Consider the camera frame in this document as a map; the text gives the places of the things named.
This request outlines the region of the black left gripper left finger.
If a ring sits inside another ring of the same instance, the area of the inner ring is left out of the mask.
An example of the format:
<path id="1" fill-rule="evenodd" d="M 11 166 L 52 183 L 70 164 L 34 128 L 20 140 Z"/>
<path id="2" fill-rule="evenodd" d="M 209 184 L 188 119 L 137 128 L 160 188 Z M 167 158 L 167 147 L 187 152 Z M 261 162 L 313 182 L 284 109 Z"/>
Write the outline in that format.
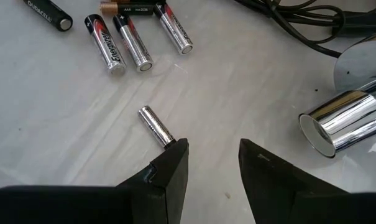
<path id="1" fill-rule="evenodd" d="M 179 139 L 115 186 L 0 188 L 0 224 L 180 224 L 189 144 Z"/>

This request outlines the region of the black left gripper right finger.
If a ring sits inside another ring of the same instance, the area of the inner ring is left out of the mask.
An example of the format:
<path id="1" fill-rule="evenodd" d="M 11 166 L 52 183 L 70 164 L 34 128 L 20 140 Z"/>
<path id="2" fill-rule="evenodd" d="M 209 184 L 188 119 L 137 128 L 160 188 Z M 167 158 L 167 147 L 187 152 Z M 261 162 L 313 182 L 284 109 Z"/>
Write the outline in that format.
<path id="1" fill-rule="evenodd" d="M 376 224 L 376 192 L 346 192 L 249 139 L 238 159 L 256 224 Z"/>

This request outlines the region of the silver Energizer battery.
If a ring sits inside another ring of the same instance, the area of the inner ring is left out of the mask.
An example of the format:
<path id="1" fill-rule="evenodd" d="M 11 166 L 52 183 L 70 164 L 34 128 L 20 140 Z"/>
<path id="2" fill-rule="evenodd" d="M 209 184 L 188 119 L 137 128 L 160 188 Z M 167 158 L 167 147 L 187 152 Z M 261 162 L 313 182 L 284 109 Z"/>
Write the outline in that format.
<path id="1" fill-rule="evenodd" d="M 170 6 L 166 2 L 157 2 L 154 6 L 154 13 L 178 53 L 181 55 L 190 53 L 193 50 L 193 43 Z"/>
<path id="2" fill-rule="evenodd" d="M 85 26 L 105 62 L 108 72 L 112 75 L 125 74 L 126 63 L 103 18 L 98 14 L 88 15 L 85 18 Z"/>
<path id="3" fill-rule="evenodd" d="M 132 19 L 127 14 L 116 14 L 112 20 L 135 63 L 136 70 L 138 72 L 149 71 L 154 62 L 135 29 Z"/>
<path id="4" fill-rule="evenodd" d="M 142 107 L 138 111 L 138 116 L 165 150 L 176 143 L 175 138 L 149 105 Z"/>

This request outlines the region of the shiny steel funnel bowl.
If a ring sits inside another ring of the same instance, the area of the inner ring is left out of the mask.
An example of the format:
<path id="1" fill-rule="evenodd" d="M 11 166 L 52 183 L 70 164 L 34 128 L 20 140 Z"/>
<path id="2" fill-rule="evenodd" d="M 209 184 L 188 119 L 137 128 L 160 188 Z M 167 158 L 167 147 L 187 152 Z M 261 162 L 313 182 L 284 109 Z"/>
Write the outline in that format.
<path id="1" fill-rule="evenodd" d="M 308 142 L 329 158 L 376 136 L 376 34 L 337 58 L 334 86 L 337 96 L 298 117 Z"/>

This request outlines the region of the white table cover sheet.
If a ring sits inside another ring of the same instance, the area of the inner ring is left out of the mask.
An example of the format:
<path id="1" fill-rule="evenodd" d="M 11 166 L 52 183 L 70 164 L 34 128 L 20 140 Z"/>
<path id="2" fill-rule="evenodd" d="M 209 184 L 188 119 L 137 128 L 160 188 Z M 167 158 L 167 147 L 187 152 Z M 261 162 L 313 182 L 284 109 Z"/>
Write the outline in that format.
<path id="1" fill-rule="evenodd" d="M 0 187 L 115 185 L 162 151 L 148 105 L 190 144 L 181 224 L 252 224 L 238 151 L 247 138 L 348 192 L 376 192 L 376 138 L 328 159 L 298 115 L 332 98 L 335 60 L 235 0 L 168 0 L 193 41 L 180 55 L 158 19 L 133 22 L 154 67 L 112 76 L 85 17 L 101 0 L 53 0 L 59 32 L 22 0 L 0 0 Z"/>

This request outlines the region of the black copper AAA battery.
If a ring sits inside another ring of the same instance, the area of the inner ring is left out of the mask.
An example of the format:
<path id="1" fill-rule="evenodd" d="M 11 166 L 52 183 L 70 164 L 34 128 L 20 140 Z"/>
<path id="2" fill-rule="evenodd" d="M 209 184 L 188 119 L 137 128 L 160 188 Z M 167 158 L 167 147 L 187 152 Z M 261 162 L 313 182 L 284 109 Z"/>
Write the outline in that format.
<path id="1" fill-rule="evenodd" d="M 103 14 L 116 15 L 127 14 L 129 16 L 151 16 L 154 13 L 154 5 L 141 2 L 100 2 L 99 9 Z"/>
<path id="2" fill-rule="evenodd" d="M 165 3 L 167 0 L 109 0 L 110 2 L 118 3 L 137 3 L 137 4 L 156 4 L 156 3 Z"/>

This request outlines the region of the large black Duracell battery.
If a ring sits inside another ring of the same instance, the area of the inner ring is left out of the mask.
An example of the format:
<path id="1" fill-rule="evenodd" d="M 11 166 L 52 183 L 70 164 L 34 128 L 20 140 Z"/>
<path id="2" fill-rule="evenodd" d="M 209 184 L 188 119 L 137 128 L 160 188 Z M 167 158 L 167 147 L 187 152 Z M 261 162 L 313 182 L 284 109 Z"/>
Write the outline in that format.
<path id="1" fill-rule="evenodd" d="M 23 0 L 23 2 L 60 32 L 71 29 L 73 25 L 71 16 L 51 0 Z"/>

